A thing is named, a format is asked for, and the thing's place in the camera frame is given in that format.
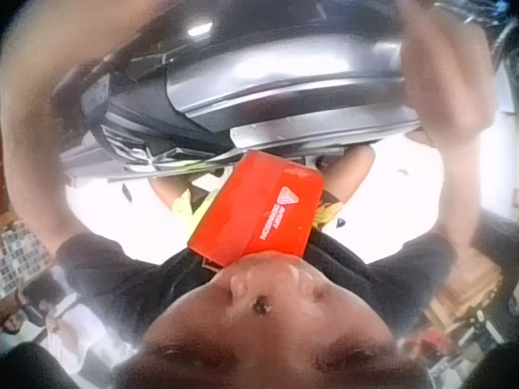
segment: hand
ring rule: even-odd
[[[474,25],[398,2],[405,89],[440,151],[471,143],[494,122],[493,68],[487,38]]]
[[[3,68],[65,75],[103,58],[134,38],[173,0],[39,0],[15,21]]]

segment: person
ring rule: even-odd
[[[398,2],[409,103],[444,162],[436,226],[366,265],[317,230],[302,259],[249,255],[217,273],[189,250],[129,259],[66,205],[52,91],[74,66],[127,43],[157,0],[53,0],[19,17],[2,56],[2,140],[17,215],[92,310],[138,353],[117,387],[426,387],[396,340],[415,324],[478,223],[478,135],[494,120],[483,31]]]
[[[2,323],[2,332],[8,335],[18,335],[24,325],[25,317],[21,311],[12,314]]]

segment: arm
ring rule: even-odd
[[[460,256],[471,246],[479,221],[479,141],[441,152],[444,186],[436,228]]]
[[[495,116],[487,39],[478,27],[410,0],[398,3],[405,32],[405,89],[444,162],[435,231],[461,254],[469,248],[479,218],[478,135]]]
[[[165,3],[32,2],[3,47],[0,118],[7,188],[16,213],[51,254],[87,231],[66,203],[52,91],[74,66],[130,41]]]
[[[11,79],[12,90],[21,84]],[[86,232],[68,207],[51,106],[52,85],[35,79],[2,98],[2,140],[7,189],[18,217],[51,254]]]

